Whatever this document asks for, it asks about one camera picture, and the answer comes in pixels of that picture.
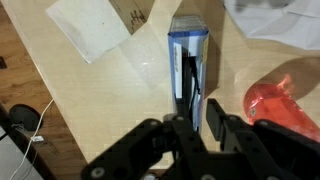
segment box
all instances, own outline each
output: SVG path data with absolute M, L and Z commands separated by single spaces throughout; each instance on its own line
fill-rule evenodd
M 198 16 L 173 17 L 168 33 L 175 112 L 201 131 L 209 31 Z

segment black object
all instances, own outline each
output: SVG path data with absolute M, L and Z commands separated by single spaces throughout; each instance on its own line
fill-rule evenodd
M 30 106 L 17 104 L 9 110 L 9 118 L 12 124 L 20 124 L 27 131 L 35 131 L 40 121 L 40 114 Z
M 6 62 L 4 61 L 2 56 L 0 56 L 0 69 L 7 69 Z
M 12 124 L 8 113 L 4 111 L 0 104 L 0 126 L 3 130 L 8 133 Z M 29 138 L 26 138 L 22 133 L 11 130 L 9 137 L 12 139 L 14 144 L 19 148 L 21 152 L 26 152 L 29 145 Z M 34 161 L 34 168 L 39 172 L 39 174 L 46 180 L 56 180 L 56 177 L 52 174 L 52 171 L 48 168 L 47 163 L 44 162 L 43 157 L 37 155 L 36 149 L 30 146 L 29 153 L 27 154 L 27 159 L 32 162 Z
M 185 55 L 182 58 L 182 98 L 176 99 L 176 106 L 178 114 L 187 117 L 192 124 L 195 121 L 193 111 L 196 94 L 200 94 L 196 57 Z
M 182 116 L 147 119 L 85 167 L 82 179 L 140 179 L 171 151 L 174 163 L 160 179 L 319 180 L 320 144 L 268 120 L 253 126 L 208 101 L 207 121 L 222 152 L 209 153 Z

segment white cable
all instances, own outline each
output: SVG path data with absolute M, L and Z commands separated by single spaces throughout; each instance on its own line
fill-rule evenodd
M 12 176 L 10 177 L 10 180 L 12 180 L 12 179 L 14 178 L 14 176 L 17 174 L 17 172 L 19 171 L 19 169 L 20 169 L 21 166 L 23 165 L 24 161 L 26 160 L 27 154 L 28 154 L 28 152 L 29 152 L 29 149 L 30 149 L 30 146 L 31 146 L 31 143 L 32 143 L 32 139 L 37 135 L 38 130 L 39 130 L 40 125 L 41 125 L 41 122 L 42 122 L 42 119 L 43 119 L 43 116 L 44 116 L 44 114 L 46 113 L 46 111 L 48 110 L 48 108 L 51 106 L 52 103 L 53 103 L 53 99 L 49 102 L 49 104 L 47 105 L 47 107 L 43 110 L 43 112 L 42 112 L 42 114 L 41 114 L 41 117 L 40 117 L 40 120 L 39 120 L 39 123 L 38 123 L 38 126 L 37 126 L 37 129 L 36 129 L 36 132 L 34 132 L 33 136 L 31 137 L 31 139 L 30 139 L 30 141 L 29 141 L 29 144 L 28 144 L 27 151 L 26 151 L 26 153 L 24 154 L 23 159 L 22 159 L 19 167 L 13 172 Z

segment screw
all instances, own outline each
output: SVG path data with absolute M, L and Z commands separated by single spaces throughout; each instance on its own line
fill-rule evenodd
M 97 167 L 91 171 L 91 177 L 94 179 L 98 179 L 101 178 L 104 175 L 104 173 L 105 171 L 102 167 Z
M 201 177 L 201 180 L 216 180 L 216 178 L 214 178 L 210 174 L 205 174 Z
M 267 180 L 280 180 L 280 179 L 275 176 L 268 176 Z
M 268 126 L 268 122 L 266 122 L 266 121 L 261 121 L 260 124 L 263 126 Z
M 178 116 L 178 117 L 177 117 L 177 120 L 178 120 L 178 121 L 183 121 L 183 117 L 182 117 L 182 116 Z
M 156 126 L 157 124 L 158 124 L 158 122 L 157 121 L 151 121 L 151 126 Z

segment cardboard box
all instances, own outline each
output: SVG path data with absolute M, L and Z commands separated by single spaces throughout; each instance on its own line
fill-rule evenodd
M 209 31 L 198 16 L 173 17 L 169 38 L 175 111 L 201 131 Z

